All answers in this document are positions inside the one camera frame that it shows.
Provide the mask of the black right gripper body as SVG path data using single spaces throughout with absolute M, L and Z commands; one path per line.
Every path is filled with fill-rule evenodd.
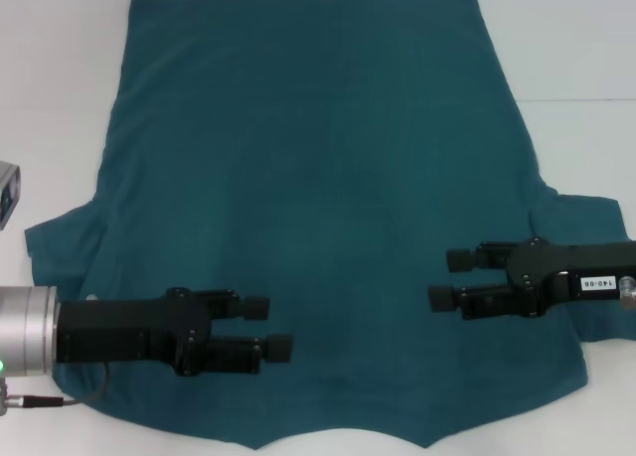
M 635 243 L 553 244 L 528 241 L 506 261 L 506 274 L 522 314 L 544 316 L 555 305 L 613 301 L 635 308 Z

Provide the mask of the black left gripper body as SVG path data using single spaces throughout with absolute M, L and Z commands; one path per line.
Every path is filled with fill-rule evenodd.
M 149 300 L 63 302 L 56 337 L 58 364 L 159 362 L 181 377 L 199 372 L 212 315 L 200 299 L 175 292 Z

